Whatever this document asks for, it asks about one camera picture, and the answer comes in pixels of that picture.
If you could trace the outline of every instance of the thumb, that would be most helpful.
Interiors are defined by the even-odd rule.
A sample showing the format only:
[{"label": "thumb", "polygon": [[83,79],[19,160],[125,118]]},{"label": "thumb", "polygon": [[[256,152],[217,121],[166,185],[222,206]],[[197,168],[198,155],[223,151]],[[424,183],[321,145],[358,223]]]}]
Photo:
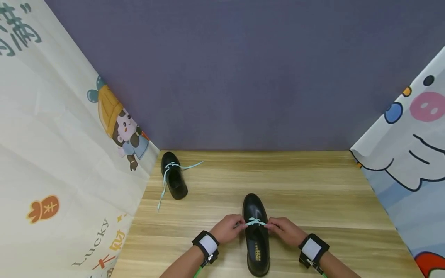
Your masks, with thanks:
[{"label": "thumb", "polygon": [[235,229],[233,229],[233,231],[236,233],[236,234],[239,234],[239,233],[241,233],[241,231],[242,230],[244,230],[245,228],[247,228],[248,226],[246,225],[246,224],[241,224],[241,225],[239,225],[238,227],[236,227]]},{"label": "thumb", "polygon": [[274,232],[275,234],[277,234],[280,238],[283,238],[284,231],[280,229],[278,226],[274,224],[267,224],[265,227],[268,228],[270,231]]}]

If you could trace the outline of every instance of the light blue shoelace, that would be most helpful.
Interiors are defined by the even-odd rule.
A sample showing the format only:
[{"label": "light blue shoelace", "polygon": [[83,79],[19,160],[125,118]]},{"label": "light blue shoelace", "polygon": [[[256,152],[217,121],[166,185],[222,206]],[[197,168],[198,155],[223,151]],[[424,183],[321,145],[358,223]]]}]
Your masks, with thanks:
[{"label": "light blue shoelace", "polygon": [[264,222],[261,222],[258,218],[255,218],[255,217],[251,217],[251,218],[249,218],[249,220],[250,220],[250,222],[246,223],[247,226],[251,226],[254,224],[260,224],[260,225],[264,226],[266,224]]},{"label": "light blue shoelace", "polygon": [[167,172],[170,170],[170,168],[171,168],[172,166],[177,166],[177,167],[179,167],[179,168],[181,168],[181,169],[183,169],[183,170],[187,170],[187,169],[193,168],[193,167],[195,167],[195,166],[198,166],[199,164],[201,164],[201,163],[203,163],[203,162],[204,162],[204,160],[201,161],[200,163],[196,163],[195,165],[188,166],[188,167],[182,167],[181,165],[176,164],[176,163],[174,163],[174,162],[170,162],[169,164],[166,165],[166,171],[164,172],[164,183],[163,183],[163,185],[164,185],[164,190],[162,191],[161,198],[159,199],[159,203],[158,203],[158,213],[159,213],[159,208],[161,207],[161,201],[162,201],[162,198],[164,198],[164,195],[165,195],[165,193],[166,193],[166,188],[167,188],[167,180],[166,180],[166,179],[167,179]]}]

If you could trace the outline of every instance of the gray backdrop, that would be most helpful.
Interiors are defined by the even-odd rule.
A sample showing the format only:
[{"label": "gray backdrop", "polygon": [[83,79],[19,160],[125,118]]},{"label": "gray backdrop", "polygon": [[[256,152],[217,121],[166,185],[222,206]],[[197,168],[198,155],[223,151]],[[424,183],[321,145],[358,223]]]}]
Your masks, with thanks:
[{"label": "gray backdrop", "polygon": [[161,149],[348,149],[445,45],[442,0],[46,2]]}]

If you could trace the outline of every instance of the black leather shoe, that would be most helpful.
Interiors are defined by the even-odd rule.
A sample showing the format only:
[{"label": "black leather shoe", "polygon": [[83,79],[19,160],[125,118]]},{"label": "black leather shoe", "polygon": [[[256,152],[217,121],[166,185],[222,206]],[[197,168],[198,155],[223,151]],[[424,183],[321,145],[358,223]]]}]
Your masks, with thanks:
[{"label": "black leather shoe", "polygon": [[188,189],[182,177],[181,168],[173,165],[168,166],[171,162],[181,165],[172,152],[166,152],[161,160],[161,173],[164,176],[165,172],[167,172],[166,181],[170,193],[176,200],[181,200],[187,195]]},{"label": "black leather shoe", "polygon": [[[267,223],[266,210],[263,203],[253,193],[244,198],[243,217],[246,222],[249,218],[258,218],[261,222]],[[256,277],[263,277],[270,267],[269,256],[269,233],[260,224],[254,224],[245,229],[247,243],[247,267]]]}]

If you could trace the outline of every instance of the wood grain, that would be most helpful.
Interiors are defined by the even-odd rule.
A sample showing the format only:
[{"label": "wood grain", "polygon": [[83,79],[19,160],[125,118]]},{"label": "wood grain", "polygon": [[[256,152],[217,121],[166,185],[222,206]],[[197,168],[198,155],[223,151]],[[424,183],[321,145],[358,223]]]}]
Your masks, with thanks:
[{"label": "wood grain", "polygon": [[[226,214],[240,214],[248,193],[259,195],[268,216],[287,217],[316,233],[331,251],[362,277],[422,277],[370,185],[349,152],[175,151],[189,189],[176,201],[162,192],[161,152],[113,278],[150,278],[161,273],[191,245],[201,230]],[[267,277],[321,277],[298,263],[298,250],[270,239]],[[244,238],[220,247],[219,259],[199,278],[253,277]]]}]

